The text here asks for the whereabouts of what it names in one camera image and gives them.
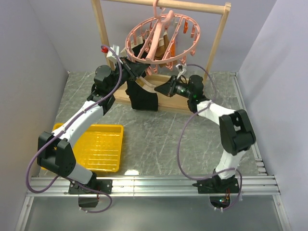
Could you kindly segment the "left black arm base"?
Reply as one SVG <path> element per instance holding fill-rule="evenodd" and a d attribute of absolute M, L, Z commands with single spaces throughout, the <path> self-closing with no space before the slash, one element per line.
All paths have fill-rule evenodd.
<path fill-rule="evenodd" d="M 109 209 L 113 203 L 110 196 L 113 187 L 112 179 L 91 180 L 84 185 L 77 182 L 71 182 L 68 190 L 69 195 L 78 195 L 78 206 L 80 210 L 87 213 L 101 213 Z M 102 210 L 93 210 L 99 204 L 100 196 L 106 196 L 109 204 Z"/>

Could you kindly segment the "pink round clip hanger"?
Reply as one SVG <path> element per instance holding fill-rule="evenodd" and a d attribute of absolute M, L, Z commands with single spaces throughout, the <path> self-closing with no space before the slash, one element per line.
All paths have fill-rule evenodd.
<path fill-rule="evenodd" d="M 170 10 L 157 12 L 158 1 L 153 1 L 154 16 L 137 24 L 127 35 L 122 50 L 129 60 L 145 63 L 147 75 L 156 74 L 160 67 L 172 70 L 177 64 L 186 64 L 187 55 L 194 56 L 201 30 L 191 17 Z M 190 35 L 192 44 L 187 49 L 177 49 L 181 34 Z"/>

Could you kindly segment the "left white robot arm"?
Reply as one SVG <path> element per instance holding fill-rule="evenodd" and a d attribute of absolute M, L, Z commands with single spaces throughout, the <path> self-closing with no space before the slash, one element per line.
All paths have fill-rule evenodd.
<path fill-rule="evenodd" d="M 82 107 L 61 127 L 39 136 L 37 164 L 60 177 L 79 182 L 85 193 L 93 193 L 97 188 L 96 176 L 77 163 L 73 147 L 110 110 L 115 102 L 113 93 L 126 81 L 141 77 L 147 68 L 148 64 L 134 63 L 127 58 L 120 58 L 115 70 L 107 65 L 99 66 L 91 93 Z"/>

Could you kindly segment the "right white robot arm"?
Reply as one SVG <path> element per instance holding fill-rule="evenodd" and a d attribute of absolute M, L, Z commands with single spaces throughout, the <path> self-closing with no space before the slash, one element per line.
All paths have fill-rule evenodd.
<path fill-rule="evenodd" d="M 203 78 L 199 75 L 190 76 L 187 82 L 171 76 L 155 91 L 167 97 L 179 95 L 188 99 L 188 108 L 194 116 L 204 117 L 219 126 L 223 153 L 210 179 L 213 189 L 220 193 L 228 188 L 228 180 L 235 175 L 244 154 L 255 144 L 256 136 L 245 110 L 235 111 L 213 103 L 204 95 L 203 88 Z"/>

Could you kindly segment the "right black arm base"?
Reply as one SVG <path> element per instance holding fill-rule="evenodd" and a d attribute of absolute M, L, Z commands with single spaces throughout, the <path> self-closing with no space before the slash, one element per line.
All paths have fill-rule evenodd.
<path fill-rule="evenodd" d="M 210 179 L 198 180 L 192 186 L 197 188 L 199 194 L 222 194 L 222 196 L 210 196 L 209 200 L 215 209 L 224 211 L 231 206 L 232 193 L 238 193 L 237 199 L 239 199 L 242 180 L 238 181 L 235 176 L 225 180 L 222 180 L 219 176 L 214 176 Z"/>

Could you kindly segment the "black underwear beige waistband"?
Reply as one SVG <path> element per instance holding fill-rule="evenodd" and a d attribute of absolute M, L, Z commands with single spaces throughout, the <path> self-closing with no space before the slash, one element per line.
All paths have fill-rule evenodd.
<path fill-rule="evenodd" d="M 158 96 L 140 87 L 135 81 L 127 80 L 126 94 L 129 96 L 132 109 L 141 111 L 158 111 Z"/>

